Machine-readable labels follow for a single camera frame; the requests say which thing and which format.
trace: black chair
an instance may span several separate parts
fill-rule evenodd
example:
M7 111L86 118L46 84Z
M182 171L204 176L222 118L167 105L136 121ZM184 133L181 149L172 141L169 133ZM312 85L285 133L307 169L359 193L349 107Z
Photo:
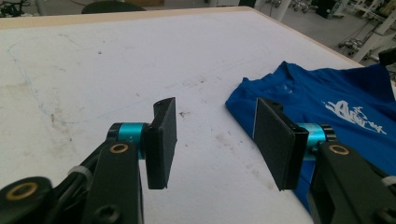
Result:
M128 11L146 11L142 7L138 7L129 3L116 2L116 1L100 1L90 3L85 6L82 14L95 14L95 13L111 13L111 12L128 12Z

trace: blue t-shirt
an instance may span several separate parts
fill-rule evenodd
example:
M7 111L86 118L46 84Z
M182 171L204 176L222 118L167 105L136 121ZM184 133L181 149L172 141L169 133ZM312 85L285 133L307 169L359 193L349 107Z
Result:
M329 124L339 142L388 175L396 175L396 102L384 66L306 71L283 62L261 79L244 77L226 106L250 137L258 97L281 103L296 123ZM306 208L314 167L314 161L303 162L294 191Z

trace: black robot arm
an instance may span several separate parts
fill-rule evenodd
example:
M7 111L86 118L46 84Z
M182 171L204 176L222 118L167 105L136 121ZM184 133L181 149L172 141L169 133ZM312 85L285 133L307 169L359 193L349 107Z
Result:
M144 223L139 159L148 187L166 188L177 142L175 98L150 123L115 123L106 141L56 188L29 177L0 190L0 223Z
M281 104L259 98L253 139L279 190L295 189L304 156L316 157L308 193L315 223L396 223L394 186L384 185L383 172L337 142L328 125L293 123Z

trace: white tabletop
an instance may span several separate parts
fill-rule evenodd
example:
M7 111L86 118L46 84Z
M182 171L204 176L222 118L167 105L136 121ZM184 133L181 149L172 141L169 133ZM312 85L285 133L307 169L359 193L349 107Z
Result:
M34 175L56 186L111 124L151 122L152 105L176 97L168 189L149 190L140 163L147 223L312 222L224 103L282 61L358 64L246 7L4 20L0 188Z

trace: white graphic print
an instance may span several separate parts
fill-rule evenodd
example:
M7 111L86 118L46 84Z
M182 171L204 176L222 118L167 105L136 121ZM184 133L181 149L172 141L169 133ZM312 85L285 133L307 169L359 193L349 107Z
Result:
M356 123L364 129L368 129L373 132L387 134L382 130L382 126L379 126L367 119L367 117L361 112L363 107L353 106L351 109L348 107L346 101L338 101L336 104L328 102L325 104L326 108L331 110L339 118L347 120L351 123Z

